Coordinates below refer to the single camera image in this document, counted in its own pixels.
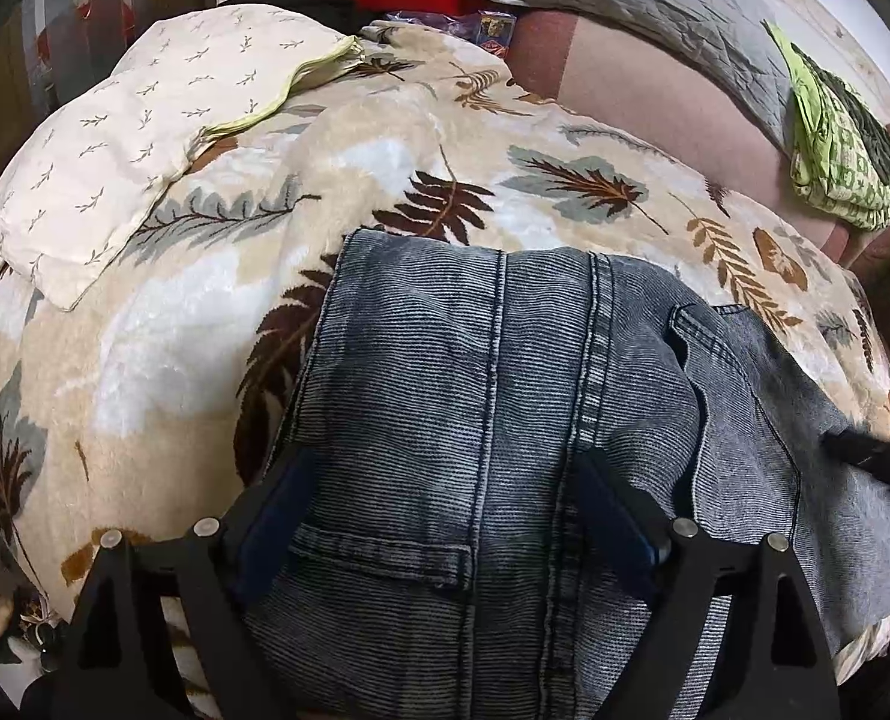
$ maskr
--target denim pocket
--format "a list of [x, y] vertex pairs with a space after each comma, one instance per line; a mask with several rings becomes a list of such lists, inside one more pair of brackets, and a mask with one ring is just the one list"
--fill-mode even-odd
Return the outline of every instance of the denim pocket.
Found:
[[[299, 707], [368, 717], [461, 715], [468, 546], [305, 524], [290, 551], [290, 565], [249, 614], [249, 627], [275, 670], [289, 675]], [[273, 624], [261, 624], [262, 616]]]
[[755, 543], [779, 532], [793, 539], [801, 474], [744, 369], [687, 306], [674, 309], [669, 329], [685, 346], [682, 368], [702, 410], [691, 466], [694, 517], [716, 538]]

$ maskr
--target folded denim jeans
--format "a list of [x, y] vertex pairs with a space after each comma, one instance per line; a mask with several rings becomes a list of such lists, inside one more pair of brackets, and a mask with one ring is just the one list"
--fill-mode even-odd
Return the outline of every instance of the folded denim jeans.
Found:
[[308, 709], [590, 717], [648, 622], [571, 500], [598, 447], [669, 517], [784, 533], [835, 653], [890, 614], [890, 493], [819, 449], [847, 424], [755, 314], [644, 261], [359, 230], [280, 435], [321, 450], [319, 488], [246, 623]]

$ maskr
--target cream pillowcase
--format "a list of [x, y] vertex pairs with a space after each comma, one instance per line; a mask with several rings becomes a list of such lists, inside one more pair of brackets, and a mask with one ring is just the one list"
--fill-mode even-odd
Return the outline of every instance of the cream pillowcase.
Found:
[[274, 113], [312, 71], [347, 70], [357, 52], [355, 38], [270, 5], [156, 23], [11, 159], [0, 271], [11, 266], [71, 309], [212, 141]]

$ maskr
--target jeans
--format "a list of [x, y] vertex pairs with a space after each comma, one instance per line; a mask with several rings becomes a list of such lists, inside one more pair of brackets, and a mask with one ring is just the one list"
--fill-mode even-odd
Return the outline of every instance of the jeans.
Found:
[[648, 621], [568, 492], [594, 446], [669, 517], [784, 533], [835, 653], [890, 613], [890, 494], [819, 451], [846, 424], [755, 314], [644, 261], [360, 230], [281, 435], [320, 448], [319, 488], [246, 622], [301, 707], [590, 717]]

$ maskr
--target green checkered cloth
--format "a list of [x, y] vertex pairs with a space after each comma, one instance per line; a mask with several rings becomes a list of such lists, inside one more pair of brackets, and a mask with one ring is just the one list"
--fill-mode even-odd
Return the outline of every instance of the green checkered cloth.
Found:
[[[890, 225], [890, 181], [872, 165], [861, 132], [838, 95], [787, 36], [766, 25], [792, 74], [797, 101], [792, 183], [798, 196], [864, 230]], [[842, 85], [859, 100], [855, 90]]]

